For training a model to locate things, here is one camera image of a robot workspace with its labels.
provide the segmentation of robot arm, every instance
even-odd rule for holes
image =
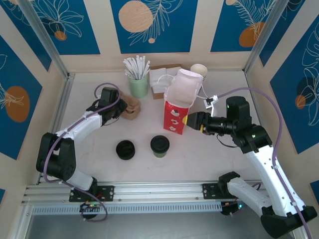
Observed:
[[[295,202],[291,202],[272,164],[272,142],[263,127],[252,124],[249,103],[245,98],[230,97],[226,100],[226,107],[226,118],[213,117],[210,113],[196,112],[186,116],[183,122],[206,135],[217,133],[223,136],[229,134],[233,142],[255,166],[269,197],[249,186],[235,172],[219,177],[218,188],[222,194],[230,193],[240,198],[258,214],[265,230],[274,238],[303,225],[295,206],[299,208],[306,222],[315,218],[317,213],[314,207],[306,206],[299,198],[276,159],[275,167],[279,170],[293,195]]]
[[[102,89],[101,98],[97,99],[90,106],[81,118],[85,118],[81,123],[73,127],[71,130],[62,130],[55,134],[46,133],[42,139],[36,163],[36,169],[43,172],[44,163],[53,143],[64,132],[67,132],[59,141],[55,152],[49,159],[47,174],[61,179],[75,187],[84,191],[94,190],[92,186],[96,186],[97,181],[93,177],[86,175],[76,168],[75,146],[78,145],[91,132],[103,126],[108,120],[115,119],[127,108],[127,104],[120,99],[116,105],[99,113],[86,118],[89,114],[102,109],[113,102],[119,96],[119,92],[114,88],[104,87]]]

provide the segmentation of leaf illustration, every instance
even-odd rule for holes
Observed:
[[[254,26],[258,22],[258,11],[254,1],[237,0],[234,6],[238,8],[239,16],[245,20],[247,26]]]
[[[13,4],[9,0],[2,0],[3,4],[11,11],[12,15],[22,21],[24,24],[30,26],[29,22],[25,18],[24,14],[22,13],[21,9],[19,8],[18,5]]]
[[[66,23],[81,23],[84,16],[74,11],[65,11],[60,15],[60,20]]]
[[[285,10],[281,14],[281,17],[284,20],[286,20],[288,12],[289,11],[297,11],[299,9],[299,7],[301,6],[302,2],[303,2],[303,0],[294,0],[294,1],[290,0],[287,3],[287,6],[286,6]]]
[[[259,8],[259,16],[258,21],[263,21],[265,17],[267,17],[271,10],[274,8],[276,3],[276,0],[269,0],[269,2],[266,4],[265,0],[264,3]]]
[[[130,46],[135,44],[136,42],[142,40],[146,42],[150,38],[156,39],[161,31],[165,31],[165,27],[170,25],[168,14],[174,12],[176,9],[180,7],[183,0],[179,0],[178,4],[174,9],[172,8],[172,3],[177,0],[144,0],[141,1],[145,3],[145,5],[151,10],[153,15],[153,23],[152,25],[142,32],[132,32],[129,39],[133,39],[130,43]]]
[[[58,12],[49,0],[37,0],[36,5],[41,13],[44,13],[46,16],[58,20]]]
[[[5,62],[6,62],[6,58],[7,58],[8,56],[6,56],[6,55],[3,55],[3,54],[1,54],[0,55],[0,70],[3,68],[3,66],[5,65]]]
[[[82,36],[81,30],[73,23],[65,23],[65,30],[71,34],[77,35],[78,37]]]

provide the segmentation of white paper bag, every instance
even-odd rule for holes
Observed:
[[[203,77],[200,74],[180,69],[164,93],[165,101],[182,108],[191,107],[200,90],[202,81]]]

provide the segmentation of metal frame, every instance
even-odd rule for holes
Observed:
[[[257,59],[268,40],[273,28],[275,27],[278,19],[280,18],[281,12],[287,5],[289,0],[278,1],[275,8],[271,12],[267,24],[265,25],[260,37],[258,38],[252,53],[244,67],[245,74],[249,71],[250,67]],[[56,116],[52,125],[52,132],[57,132],[61,126],[69,95],[71,92],[74,74],[69,74],[65,65],[63,64],[57,49],[55,48],[52,40],[42,25],[40,19],[37,17],[31,3],[28,0],[17,0],[21,11],[26,16],[36,35],[40,39],[41,43],[45,47],[52,61],[56,64],[58,70],[65,77],[64,89],[60,97],[60,102],[56,110]],[[249,185],[260,183],[260,180],[246,181]],[[43,181],[41,174],[39,174],[38,185],[27,186],[25,195],[21,207],[19,209],[19,216],[15,222],[15,226],[11,231],[12,239],[24,239],[29,227],[32,213],[41,213],[41,209],[45,213],[61,213],[61,211],[52,211],[51,209],[69,208],[69,214],[79,214],[78,211],[74,211],[71,208],[79,206],[79,203],[69,203],[70,188],[65,185],[59,185],[57,183],[48,184]],[[205,200],[203,198],[202,184],[203,183],[216,183],[216,181],[210,182],[153,182],[153,183],[120,183],[120,182],[109,182],[99,183],[99,185],[113,185],[114,190],[114,201],[107,202],[107,207],[114,208],[114,213],[117,212],[116,208],[127,208],[127,207],[151,207],[151,210],[140,210],[134,211],[134,213],[146,213],[151,212],[154,208],[151,205],[172,205],[177,206],[194,206],[192,210],[201,212],[210,212],[212,210],[221,210],[220,202],[232,201],[233,199],[223,200]],[[261,187],[260,192],[267,195],[265,188]],[[195,205],[204,205],[203,208],[197,208]],[[215,205],[215,207],[209,208],[205,205]],[[294,231],[296,238],[303,239],[307,238],[304,228],[298,228]]]
[[[56,67],[60,71],[60,73],[67,78],[69,73],[66,69],[58,50],[56,49],[55,45],[53,44],[49,34],[45,30],[40,18],[36,14],[34,8],[32,7],[30,1],[28,0],[16,0],[21,9],[22,13],[24,14],[25,18],[30,23],[33,31],[35,32],[36,36],[39,38],[40,42],[42,43],[43,47],[45,48],[46,52],[51,57],[52,61],[55,63]]]
[[[202,203],[136,203],[112,204],[107,206],[108,214],[145,214],[145,213],[195,213],[195,212],[221,212],[221,202]],[[78,205],[61,206],[35,206],[32,215],[79,215]],[[86,214],[105,214],[102,207],[94,207]]]
[[[261,53],[262,49],[264,48],[270,34],[274,30],[282,12],[284,11],[285,7],[287,6],[289,0],[280,0],[277,1],[273,10],[269,14],[269,17],[266,21],[265,26],[263,27],[263,30],[261,31],[259,37],[256,40],[256,43],[249,55],[249,58],[244,66],[244,72],[247,74],[253,64],[255,63],[256,59],[259,57],[259,54]]]

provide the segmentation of white tabletop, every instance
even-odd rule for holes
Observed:
[[[95,87],[104,82],[114,83],[125,94],[130,93],[123,72],[76,74],[61,128],[66,128],[83,115],[95,101]],[[247,87],[242,71],[209,71],[204,82],[204,89],[209,96],[238,87]],[[258,124],[250,92],[239,91],[232,95],[246,98],[250,103],[253,122]],[[220,117],[226,116],[226,98],[221,98],[215,105]],[[80,170],[99,182],[217,180],[230,171],[236,171],[245,180],[260,179],[239,148],[222,146],[216,136],[206,136],[188,127],[183,135],[163,129],[164,100],[153,100],[151,90],[140,100],[142,110],[135,120],[120,118],[116,123],[91,133],[76,145],[76,162]],[[190,110],[191,113],[196,111],[205,111],[203,99],[197,98]],[[164,135],[170,141],[164,158],[155,157],[151,150],[150,141],[156,135]],[[115,150],[122,140],[130,140],[136,149],[135,156],[127,161],[121,160]],[[221,137],[221,140],[233,145],[229,135]]]

